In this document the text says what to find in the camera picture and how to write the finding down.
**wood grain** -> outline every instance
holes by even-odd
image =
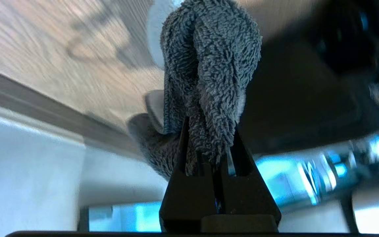
[[[240,0],[264,41],[324,0]],[[152,0],[0,0],[0,73],[125,130],[163,88],[147,48]]]

